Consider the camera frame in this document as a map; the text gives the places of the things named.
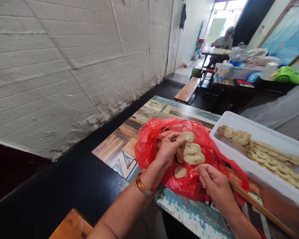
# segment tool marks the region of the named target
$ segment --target orange bracelet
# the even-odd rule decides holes
[[[144,184],[141,182],[141,174],[140,172],[136,177],[136,185],[139,188],[139,190],[147,197],[153,197],[157,193],[157,189],[155,190],[149,190],[147,187],[144,186]]]

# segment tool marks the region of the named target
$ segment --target painted brick wall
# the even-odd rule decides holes
[[[0,0],[0,143],[56,159],[165,74],[172,1]]]

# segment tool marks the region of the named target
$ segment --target poster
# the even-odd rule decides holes
[[[281,65],[288,65],[299,55],[299,1],[293,6],[262,48],[267,48],[269,56],[278,57]]]

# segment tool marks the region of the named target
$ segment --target dark floor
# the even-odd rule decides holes
[[[91,151],[154,95],[173,99],[185,82],[167,77],[109,123],[46,166],[0,202],[0,238],[49,238],[72,208],[94,225],[128,185],[127,181],[95,157]],[[210,110],[214,98],[199,89],[193,107]],[[169,238],[196,238],[182,224],[164,215]]]

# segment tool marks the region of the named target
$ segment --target red plastic bag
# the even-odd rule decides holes
[[[174,132],[190,131],[195,134],[193,143],[199,144],[202,148],[202,153],[205,155],[208,163],[221,171],[229,178],[229,173],[224,165],[224,162],[230,164],[234,173],[242,180],[240,186],[249,191],[249,183],[246,174],[241,168],[233,161],[226,158],[217,148],[214,141],[209,137],[209,131],[200,123],[196,121],[190,121],[185,119],[155,119],[148,121],[139,133],[138,141],[135,145],[135,156],[139,164],[140,169],[146,169],[149,164],[155,159],[157,154],[156,142],[161,128],[167,127]],[[186,167],[187,174],[183,178],[175,178],[174,170],[177,166]],[[173,192],[181,195],[185,198],[196,201],[210,201],[209,195],[199,181],[199,173],[195,172],[195,165],[189,165],[186,162],[183,164],[173,160],[173,164],[167,169],[162,184]],[[244,200],[235,195],[236,200],[240,205],[244,203]]]

